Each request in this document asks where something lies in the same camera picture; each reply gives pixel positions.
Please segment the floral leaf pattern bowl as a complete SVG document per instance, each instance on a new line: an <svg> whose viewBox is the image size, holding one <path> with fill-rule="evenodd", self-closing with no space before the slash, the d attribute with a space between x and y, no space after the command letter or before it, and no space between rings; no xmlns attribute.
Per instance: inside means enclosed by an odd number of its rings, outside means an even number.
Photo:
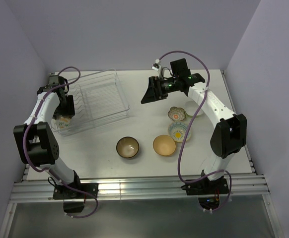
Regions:
<svg viewBox="0 0 289 238"><path fill-rule="evenodd" d="M56 119L52 119L52 123L56 129L64 129L71 125L71 119L71 117L57 116Z"/></svg>

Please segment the dark brown glazed bowl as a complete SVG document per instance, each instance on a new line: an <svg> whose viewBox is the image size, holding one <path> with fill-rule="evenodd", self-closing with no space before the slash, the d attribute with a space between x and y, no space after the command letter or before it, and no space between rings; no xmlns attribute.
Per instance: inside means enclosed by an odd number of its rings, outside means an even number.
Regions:
<svg viewBox="0 0 289 238"><path fill-rule="evenodd" d="M140 150L138 141L130 136L121 138L116 144L118 155L125 159L131 159L137 155Z"/></svg>

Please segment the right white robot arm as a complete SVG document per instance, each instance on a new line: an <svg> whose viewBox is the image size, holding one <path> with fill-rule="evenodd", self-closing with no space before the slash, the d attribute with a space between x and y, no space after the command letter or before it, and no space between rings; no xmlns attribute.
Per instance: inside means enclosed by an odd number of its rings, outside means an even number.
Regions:
<svg viewBox="0 0 289 238"><path fill-rule="evenodd" d="M243 114L230 110L209 88L209 80L200 74L192 74L185 59L172 61L171 77L163 76L160 60L156 59L152 69L158 76L148 79L148 88L142 104L164 100L172 92L183 92L198 105L211 121L214 131L210 139L212 155L202 170L201 189L212 193L234 154L246 144L247 119Z"/></svg>

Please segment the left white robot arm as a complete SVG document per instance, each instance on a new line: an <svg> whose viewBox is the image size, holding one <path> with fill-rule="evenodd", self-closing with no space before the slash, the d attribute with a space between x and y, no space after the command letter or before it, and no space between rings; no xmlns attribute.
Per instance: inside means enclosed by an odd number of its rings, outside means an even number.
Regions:
<svg viewBox="0 0 289 238"><path fill-rule="evenodd" d="M39 173L48 173L55 186L63 186L69 197L77 198L82 193L80 179L60 158L59 145L50 127L53 119L75 115L73 96L68 91L65 78L50 76L48 84L37 92L32 114L24 124L14 127L13 135L24 164Z"/></svg>

